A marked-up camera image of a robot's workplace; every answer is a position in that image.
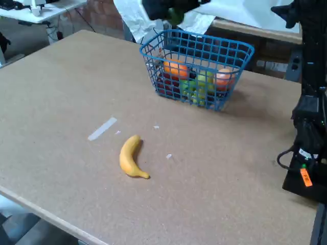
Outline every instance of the wire basket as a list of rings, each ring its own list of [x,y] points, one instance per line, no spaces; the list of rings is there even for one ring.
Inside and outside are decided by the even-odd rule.
[[[254,48],[173,29],[158,33],[140,52],[159,95],[218,111],[230,98]]]

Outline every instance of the banana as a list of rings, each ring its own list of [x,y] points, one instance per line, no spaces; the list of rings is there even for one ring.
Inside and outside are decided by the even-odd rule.
[[[133,159],[133,153],[138,146],[140,139],[141,138],[138,135],[134,135],[126,140],[119,155],[119,163],[122,170],[127,175],[132,177],[140,176],[148,179],[150,177],[149,174],[140,170]]]

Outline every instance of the white tape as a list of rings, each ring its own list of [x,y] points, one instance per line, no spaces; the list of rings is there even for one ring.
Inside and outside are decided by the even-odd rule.
[[[116,121],[117,119],[112,117],[104,124],[102,124],[101,127],[95,130],[87,139],[90,141],[97,139],[101,134],[103,134],[107,129],[109,129]]]
[[[309,159],[312,158],[310,153],[308,153],[308,152],[302,150],[301,148],[300,148],[300,150],[299,150],[298,152],[299,152],[302,156],[304,156],[304,157],[306,157],[306,158],[309,158]],[[313,154],[313,157],[314,157],[315,159],[317,159],[317,158],[318,158],[318,154]]]

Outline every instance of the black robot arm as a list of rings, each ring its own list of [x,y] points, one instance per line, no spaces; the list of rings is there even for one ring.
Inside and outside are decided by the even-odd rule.
[[[326,81],[325,34],[326,0],[294,0],[290,5],[271,10],[286,21],[286,27],[302,26],[302,90],[292,118],[297,135],[292,147],[277,161],[288,170],[283,188],[298,195],[327,203]],[[281,157],[293,152],[290,166]],[[306,186],[300,169],[307,170],[312,186]]]

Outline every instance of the tape strip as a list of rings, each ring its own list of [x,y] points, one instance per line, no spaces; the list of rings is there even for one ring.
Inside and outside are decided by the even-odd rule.
[[[114,117],[110,118],[108,121],[102,124],[101,127],[95,130],[87,139],[90,141],[97,139],[101,134],[103,134],[107,129],[109,129],[116,121],[117,121],[116,118]]]

